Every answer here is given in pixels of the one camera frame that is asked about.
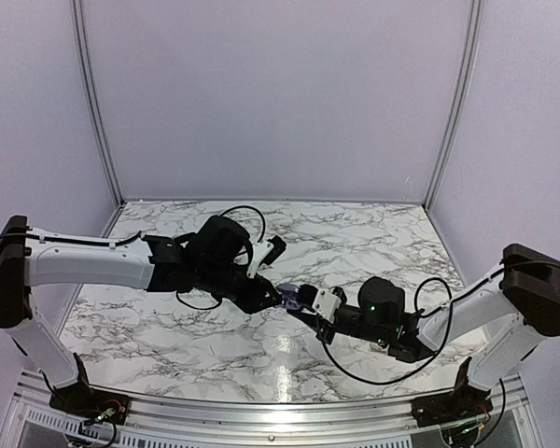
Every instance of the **gray marble vein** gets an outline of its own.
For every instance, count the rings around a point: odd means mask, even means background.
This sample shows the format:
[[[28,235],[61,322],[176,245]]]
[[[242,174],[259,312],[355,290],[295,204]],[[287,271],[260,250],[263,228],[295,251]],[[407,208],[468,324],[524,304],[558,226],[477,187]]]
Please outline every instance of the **gray marble vein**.
[[[232,202],[129,203],[112,236],[137,231],[174,236],[198,230]],[[254,202],[266,216],[267,235],[278,234],[287,251],[260,273],[273,283],[343,287],[357,303],[373,275],[413,292],[439,275],[461,288],[455,270],[421,207],[368,203]],[[254,235],[257,215],[232,217]],[[212,304],[201,292],[183,297]],[[421,305],[445,299],[429,285]],[[314,332],[281,309],[243,315],[230,302],[211,312],[191,310],[172,293],[85,286],[68,318],[63,342],[79,353],[91,380],[158,396],[249,402],[369,399],[452,386],[458,364],[485,343],[476,330],[450,344],[425,371],[388,387],[365,385],[329,362]],[[414,368],[385,356],[376,344],[338,335],[330,350],[352,373],[384,381]]]

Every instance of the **white wall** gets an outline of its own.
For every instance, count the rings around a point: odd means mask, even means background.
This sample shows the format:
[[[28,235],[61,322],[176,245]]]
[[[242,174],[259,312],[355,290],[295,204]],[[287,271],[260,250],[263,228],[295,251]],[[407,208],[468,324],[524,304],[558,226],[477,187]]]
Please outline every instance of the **white wall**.
[[[37,227],[99,234],[113,211],[68,2],[0,0],[0,230],[21,214]],[[36,290],[50,322],[70,290]],[[0,425],[22,363],[0,330]]]
[[[560,258],[560,1],[487,1],[452,157],[432,210],[468,283],[519,242]],[[522,377],[560,447],[560,338]]]
[[[469,1],[86,3],[127,198],[424,199]]]

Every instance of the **black mounting base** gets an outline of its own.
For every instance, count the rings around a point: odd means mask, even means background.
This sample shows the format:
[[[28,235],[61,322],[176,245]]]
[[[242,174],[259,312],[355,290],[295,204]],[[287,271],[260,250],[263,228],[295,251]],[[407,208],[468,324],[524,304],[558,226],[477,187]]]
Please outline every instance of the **black mounting base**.
[[[79,417],[93,418],[96,416],[97,410],[102,413],[108,408],[114,408],[117,413],[109,417],[108,420],[114,422],[116,425],[124,425],[127,419],[127,414],[129,413],[129,403],[131,399],[128,395],[118,394],[116,392],[111,392],[109,390],[100,390],[91,388],[91,392],[95,401],[99,403],[94,409],[75,409],[71,406],[67,406],[58,397],[52,394],[49,400],[49,406],[57,411],[63,411],[65,413],[71,413],[72,415],[78,415]]]
[[[472,406],[460,406],[455,402],[452,392],[419,397],[414,399],[411,405],[413,407],[411,414],[419,427],[444,425],[456,420],[483,415],[482,407],[488,412],[494,410],[490,399],[474,400]]]

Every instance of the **metal corner post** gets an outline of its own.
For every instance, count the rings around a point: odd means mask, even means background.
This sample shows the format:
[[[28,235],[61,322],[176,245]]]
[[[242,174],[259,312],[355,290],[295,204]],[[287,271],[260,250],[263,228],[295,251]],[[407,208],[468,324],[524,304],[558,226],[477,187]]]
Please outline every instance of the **metal corner post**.
[[[469,21],[467,23],[467,36],[465,38],[463,57],[460,64],[460,70],[458,72],[455,96],[453,98],[452,107],[450,108],[450,115],[448,117],[446,130],[441,140],[440,152],[438,153],[433,174],[429,180],[426,198],[423,202],[423,208],[425,208],[426,212],[430,211],[436,200],[441,180],[446,170],[446,165],[455,142],[456,131],[460,121],[463,104],[465,103],[465,98],[467,97],[467,92],[469,90],[472,68],[477,54],[477,42],[479,39],[482,10],[483,0],[471,0]]]
[[[77,53],[81,65],[81,77],[85,96],[89,107],[91,126],[95,133],[95,142],[100,153],[102,165],[110,194],[116,205],[121,207],[124,205],[122,192],[120,191],[119,180],[114,169],[114,161],[110,145],[105,132],[104,121],[100,111],[100,105],[95,88],[95,79],[93,70],[91,69],[90,49],[87,38],[87,28],[85,25],[85,8],[83,0],[71,0],[71,8],[73,12],[73,25],[75,28],[75,40],[77,42]]]

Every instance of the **white marble surface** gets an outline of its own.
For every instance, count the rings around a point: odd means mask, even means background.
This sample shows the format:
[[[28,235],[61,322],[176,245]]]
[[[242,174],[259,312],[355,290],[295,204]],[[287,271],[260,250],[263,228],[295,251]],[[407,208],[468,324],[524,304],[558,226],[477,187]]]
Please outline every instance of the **white marble surface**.
[[[112,236],[148,231],[174,236],[196,231],[207,218],[237,203],[129,203]],[[267,235],[278,234],[287,251],[261,274],[273,283],[344,287],[357,303],[360,285],[373,275],[407,291],[431,275],[460,288],[455,270],[421,207],[363,203],[250,203],[263,211]],[[235,219],[257,236],[251,212]],[[422,306],[442,301],[430,286]],[[197,306],[206,295],[184,296]],[[97,385],[167,397],[251,402],[311,402],[406,395],[449,387],[458,364],[485,338],[477,330],[450,344],[425,371],[398,385],[352,380],[329,362],[314,332],[281,309],[243,315],[230,302],[193,311],[172,293],[147,294],[125,287],[85,286],[62,334],[79,353]],[[414,365],[398,363],[376,345],[336,336],[330,350],[351,372],[383,381]]]

